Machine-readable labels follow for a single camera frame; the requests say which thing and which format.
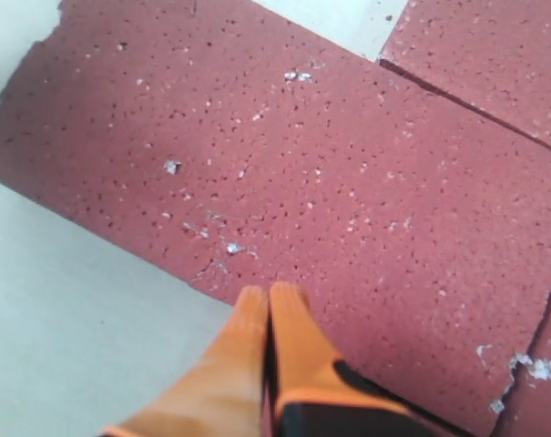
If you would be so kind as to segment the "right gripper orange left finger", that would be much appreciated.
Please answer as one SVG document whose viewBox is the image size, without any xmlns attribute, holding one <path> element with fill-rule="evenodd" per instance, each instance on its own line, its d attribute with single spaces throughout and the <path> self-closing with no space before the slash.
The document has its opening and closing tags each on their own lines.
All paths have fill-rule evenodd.
<svg viewBox="0 0 551 437">
<path fill-rule="evenodd" d="M 160 397 L 105 436 L 260 436 L 269 302 L 243 288 L 230 319 L 200 359 Z"/>
</svg>

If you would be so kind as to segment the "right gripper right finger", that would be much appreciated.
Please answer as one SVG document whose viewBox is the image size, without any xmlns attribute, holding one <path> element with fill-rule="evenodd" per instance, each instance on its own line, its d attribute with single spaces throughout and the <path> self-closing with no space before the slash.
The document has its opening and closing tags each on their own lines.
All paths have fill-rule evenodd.
<svg viewBox="0 0 551 437">
<path fill-rule="evenodd" d="M 434 435 L 410 408 L 347 364 L 312 316 L 301 287 L 271 286 L 269 344 L 273 435 Z"/>
</svg>

